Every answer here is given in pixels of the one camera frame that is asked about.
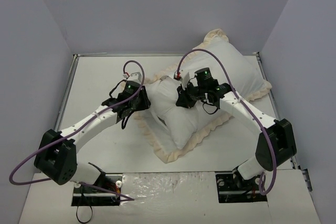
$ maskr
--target black cable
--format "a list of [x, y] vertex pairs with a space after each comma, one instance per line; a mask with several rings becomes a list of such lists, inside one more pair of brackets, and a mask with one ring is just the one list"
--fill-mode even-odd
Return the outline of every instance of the black cable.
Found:
[[207, 112], [206, 109], [204, 108], [204, 105], [209, 105], [209, 106], [214, 106], [214, 105], [211, 105], [211, 104], [209, 104], [209, 103], [207, 103], [207, 102], [203, 102], [203, 105], [202, 105], [203, 110], [204, 110], [208, 115], [213, 115], [213, 114], [215, 114], [215, 113], [218, 111], [218, 108], [216, 108], [216, 110], [215, 110], [214, 112], [209, 113], [209, 112]]
[[125, 79], [123, 79], [123, 80], [121, 80], [121, 81], [119, 81], [118, 82], [118, 84], [110, 91], [110, 93], [109, 93], [109, 96], [110, 96], [110, 98], [112, 98], [112, 93], [117, 89], [117, 87], [120, 85], [120, 83], [122, 83], [122, 82], [126, 82], [126, 80]]
[[213, 105], [213, 104], [207, 103], [207, 102], [205, 102], [205, 101], [201, 101], [201, 102], [203, 103], [203, 105], [202, 105], [203, 110], [204, 110], [208, 115], [213, 115], [213, 114], [215, 114], [215, 113], [218, 111], [218, 108], [216, 108], [216, 110], [215, 110], [214, 112], [212, 112], [212, 113], [207, 112], [206, 109], [204, 108], [204, 105], [205, 105], [205, 104], [206, 104], [206, 105], [209, 105], [209, 106], [214, 106], [214, 107], [216, 107], [216, 106]]
[[[79, 199], [79, 201], [78, 201], [77, 210], [76, 210], [76, 218], [77, 218], [77, 220], [78, 220], [79, 223], [81, 223], [81, 224], [86, 224], [86, 223], [89, 223], [89, 222], [91, 221], [91, 219], [92, 219], [92, 216], [93, 216], [93, 209], [92, 209], [92, 207], [91, 207], [91, 205], [90, 205], [90, 202], [88, 201], [88, 199], [87, 199], [87, 198], [85, 197], [85, 195], [84, 195], [83, 188], [84, 188], [84, 186], [81, 186], [81, 189], [80, 189], [80, 199]], [[91, 217], [90, 217], [90, 219], [89, 219], [88, 221], [81, 221], [81, 220], [79, 219], [79, 217], [78, 217], [78, 208], [79, 208], [79, 205], [81, 204], [82, 200], [84, 200], [85, 203], [87, 204], [87, 206], [89, 206], [90, 209], [91, 209]]]
[[126, 117], [126, 118], [123, 118], [122, 121], [121, 121], [121, 128], [124, 130], [126, 128], [126, 124], [128, 122], [128, 119], [131, 117], [131, 115], [135, 112], [135, 110], [132, 110], [130, 112], [130, 114]]

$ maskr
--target black joint housing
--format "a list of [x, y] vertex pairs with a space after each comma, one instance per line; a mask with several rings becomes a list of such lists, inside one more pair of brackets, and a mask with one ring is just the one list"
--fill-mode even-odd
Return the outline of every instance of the black joint housing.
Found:
[[[267, 128], [266, 132], [269, 136], [273, 150], [275, 152], [277, 167], [296, 154], [297, 149], [294, 139], [293, 128], [288, 120], [275, 120], [275, 124], [272, 125], [270, 128]], [[260, 133], [258, 139], [256, 158], [258, 163], [265, 170], [273, 170], [271, 153], [265, 136], [262, 132]]]
[[[42, 148], [58, 139], [62, 138], [61, 132], [54, 130], [47, 131], [41, 140]], [[77, 170], [75, 140], [64, 140], [41, 153], [37, 154], [34, 166], [55, 181], [58, 185], [68, 182]]]
[[[102, 102], [102, 106], [112, 106], [130, 96], [132, 96], [140, 87], [135, 81], [127, 81], [124, 90], [118, 94], [117, 98], [109, 98]], [[112, 111], [118, 114], [117, 122], [126, 118], [132, 111], [143, 111], [149, 109], [151, 102], [148, 99], [146, 87], [142, 86], [138, 95], [123, 104], [115, 106]]]

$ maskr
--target white pillow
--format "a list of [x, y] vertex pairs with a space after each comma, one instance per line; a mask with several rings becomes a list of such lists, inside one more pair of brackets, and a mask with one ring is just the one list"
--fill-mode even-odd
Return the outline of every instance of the white pillow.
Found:
[[[261, 98], [271, 89], [271, 84], [263, 80], [258, 71], [228, 42], [227, 36], [221, 29], [210, 31], [204, 41], [195, 48], [208, 49], [220, 58], [235, 88], [247, 101]], [[203, 57], [204, 65], [198, 61]], [[154, 153], [165, 163], [176, 161], [180, 156], [193, 150], [203, 138], [230, 117], [228, 113], [219, 112], [209, 116], [203, 108], [200, 109], [199, 104], [192, 109], [176, 107], [178, 83], [172, 77], [177, 64], [178, 62], [158, 72], [153, 79], [146, 78], [145, 84], [152, 105], [149, 110], [136, 112], [133, 117], [153, 146]], [[193, 76], [194, 70], [209, 66], [213, 77], [219, 82], [224, 82], [226, 79], [222, 70], [217, 74], [219, 65], [216, 63], [213, 68], [212, 64], [211, 56], [193, 52], [183, 61], [182, 69], [189, 69]], [[212, 112], [213, 108], [207, 106], [205, 108]]]
[[[232, 84], [242, 97], [247, 98], [250, 94], [265, 88], [264, 80], [258, 71], [226, 40], [215, 36], [205, 49], [216, 55], [223, 63]], [[205, 67], [210, 68], [213, 78], [217, 79], [219, 84], [227, 83], [218, 62], [205, 52], [200, 52], [183, 63], [181, 69], [189, 71], [192, 78], [195, 71]], [[177, 101], [176, 89], [180, 82], [173, 79], [174, 72], [167, 73], [167, 76], [153, 84], [146, 85], [146, 88], [152, 103], [152, 115], [164, 121], [166, 127], [162, 122], [160, 124], [169, 130], [177, 148], [182, 149], [193, 133], [225, 112], [219, 110], [215, 114], [209, 115], [204, 111], [201, 102], [197, 102], [191, 109], [177, 107], [175, 105]], [[205, 105], [204, 108], [210, 113], [214, 111], [211, 106]]]

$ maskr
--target metal frame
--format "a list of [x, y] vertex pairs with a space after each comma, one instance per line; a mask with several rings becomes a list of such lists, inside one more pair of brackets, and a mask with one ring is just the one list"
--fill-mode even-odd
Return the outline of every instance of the metal frame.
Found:
[[55, 124], [55, 128], [54, 128], [55, 131], [60, 130], [60, 125], [62, 123], [65, 107], [67, 106], [67, 102], [68, 102], [73, 78], [75, 77], [75, 73], [76, 73], [76, 69], [77, 69], [77, 65], [78, 65], [78, 55], [73, 55], [73, 56], [74, 57], [72, 59], [72, 63], [71, 63], [71, 66], [70, 66], [67, 86], [66, 86], [65, 91], [64, 91], [64, 95], [63, 95], [63, 98], [62, 98], [62, 103], [61, 103], [61, 106], [60, 106], [60, 109], [59, 109], [59, 112], [58, 112], [58, 116], [57, 116], [57, 120], [56, 120], [56, 124]]
[[[263, 75], [263, 78], [265, 80], [267, 80], [267, 77], [265, 75], [265, 72], [264, 72], [264, 69], [263, 69], [263, 65], [261, 64], [261, 59], [260, 59], [260, 56], [259, 56], [259, 53], [256, 55], [257, 57], [257, 61], [258, 61], [258, 64], [259, 64], [259, 68], [261, 70], [261, 74]], [[274, 99], [274, 95], [273, 95], [273, 92], [272, 90], [270, 90], [269, 92], [269, 98], [271, 100], [271, 103], [272, 103], [272, 107], [273, 107], [273, 110], [274, 110], [274, 114], [275, 114], [275, 117], [277, 119], [280, 119], [280, 116], [279, 116], [279, 112], [278, 112], [278, 106], [275, 102], [275, 99]], [[293, 156], [291, 159], [290, 159], [291, 163], [292, 163], [292, 166], [293, 166], [293, 169], [299, 169], [299, 164], [297, 162], [297, 159], [296, 159], [296, 156]]]

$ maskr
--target white table surface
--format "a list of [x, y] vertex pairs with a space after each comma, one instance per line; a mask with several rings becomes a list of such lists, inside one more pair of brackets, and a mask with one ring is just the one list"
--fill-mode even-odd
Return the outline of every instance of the white table surface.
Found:
[[[300, 170], [279, 170], [268, 202], [255, 203], [218, 203], [213, 172], [125, 174], [123, 182], [122, 192], [135, 201], [93, 207], [90, 224], [320, 223]], [[77, 224], [76, 207], [70, 206], [73, 186], [32, 184], [19, 224]], [[90, 213], [81, 207], [79, 218], [85, 221]]]
[[[109, 91], [121, 80], [122, 66], [127, 60], [136, 59], [144, 67], [146, 76], [152, 77], [180, 58], [80, 57], [60, 129], [80, 121], [108, 97]], [[246, 58], [260, 71], [255, 56]], [[128, 72], [138, 70], [135, 64], [127, 68]], [[268, 95], [252, 104], [275, 116]], [[108, 173], [212, 172], [232, 170], [253, 156], [256, 145], [257, 137], [238, 120], [231, 118], [211, 132], [193, 151], [175, 162], [164, 164], [153, 153], [137, 123], [130, 119], [125, 130], [115, 125], [97, 135], [80, 150], [77, 158], [92, 162]], [[279, 169], [292, 167], [287, 161]]]

